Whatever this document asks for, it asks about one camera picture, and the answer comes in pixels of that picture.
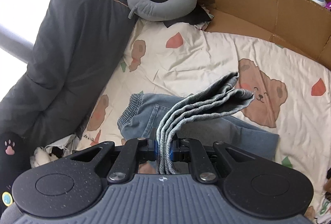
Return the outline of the blue-grey denim pants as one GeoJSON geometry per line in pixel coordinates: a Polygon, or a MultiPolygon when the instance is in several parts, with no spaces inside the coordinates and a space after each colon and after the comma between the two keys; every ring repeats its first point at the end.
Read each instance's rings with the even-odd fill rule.
{"type": "Polygon", "coordinates": [[[230,72],[205,90],[186,98],[166,94],[132,94],[117,121],[128,141],[157,141],[156,172],[177,174],[170,159],[174,137],[193,138],[211,146],[221,141],[267,160],[274,160],[279,136],[246,123],[234,114],[254,100],[250,90],[237,89],[238,72],[230,72]]]}

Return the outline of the black white patterned blanket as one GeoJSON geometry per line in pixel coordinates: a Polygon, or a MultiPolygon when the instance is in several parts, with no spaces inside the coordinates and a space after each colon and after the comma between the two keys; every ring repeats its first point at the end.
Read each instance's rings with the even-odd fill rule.
{"type": "Polygon", "coordinates": [[[37,147],[30,157],[31,167],[38,167],[72,154],[79,141],[76,135],[69,135],[45,147],[37,147]]]}

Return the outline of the cream bear-print quilt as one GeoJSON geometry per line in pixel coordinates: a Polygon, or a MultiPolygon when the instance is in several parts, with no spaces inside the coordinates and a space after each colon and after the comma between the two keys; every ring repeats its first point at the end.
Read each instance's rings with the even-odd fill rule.
{"type": "Polygon", "coordinates": [[[188,123],[178,136],[221,140],[302,172],[314,187],[307,217],[330,223],[330,71],[261,39],[139,20],[77,149],[152,137],[174,104],[229,72],[254,101],[230,117],[188,123]]]}

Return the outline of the black paw-print sock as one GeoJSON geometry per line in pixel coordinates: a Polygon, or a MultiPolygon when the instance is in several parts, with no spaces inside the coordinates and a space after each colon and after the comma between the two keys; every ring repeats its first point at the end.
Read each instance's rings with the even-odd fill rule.
{"type": "Polygon", "coordinates": [[[15,179],[31,168],[28,148],[23,139],[11,132],[1,134],[1,213],[13,203],[15,179]]]}

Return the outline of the black cloth under neck pillow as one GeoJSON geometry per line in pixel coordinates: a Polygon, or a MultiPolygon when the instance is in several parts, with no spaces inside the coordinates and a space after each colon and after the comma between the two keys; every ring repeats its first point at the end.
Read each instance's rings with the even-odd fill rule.
{"type": "Polygon", "coordinates": [[[164,21],[163,24],[166,27],[170,27],[176,23],[187,23],[193,25],[198,30],[205,30],[213,18],[214,16],[206,7],[197,4],[194,10],[188,15],[174,20],[164,21]]]}

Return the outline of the dark grey pillow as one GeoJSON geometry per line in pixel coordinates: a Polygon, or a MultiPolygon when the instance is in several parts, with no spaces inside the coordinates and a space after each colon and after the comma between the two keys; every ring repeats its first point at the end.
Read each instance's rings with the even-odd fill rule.
{"type": "Polygon", "coordinates": [[[29,151],[73,134],[123,56],[129,12],[118,0],[50,0],[27,70],[1,101],[1,133],[29,151]]]}

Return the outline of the brown cardboard sheet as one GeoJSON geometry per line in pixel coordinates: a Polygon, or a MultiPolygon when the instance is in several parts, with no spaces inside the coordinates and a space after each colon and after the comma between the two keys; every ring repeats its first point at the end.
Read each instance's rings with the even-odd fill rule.
{"type": "Polygon", "coordinates": [[[215,16],[209,32],[274,42],[330,68],[330,11],[311,0],[198,0],[215,16]]]}

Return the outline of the pink white refill pouch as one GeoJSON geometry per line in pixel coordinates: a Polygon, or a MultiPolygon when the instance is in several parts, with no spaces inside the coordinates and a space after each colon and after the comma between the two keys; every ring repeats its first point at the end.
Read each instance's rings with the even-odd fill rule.
{"type": "Polygon", "coordinates": [[[326,9],[328,9],[329,11],[331,10],[331,2],[328,2],[325,6],[326,9]]]}

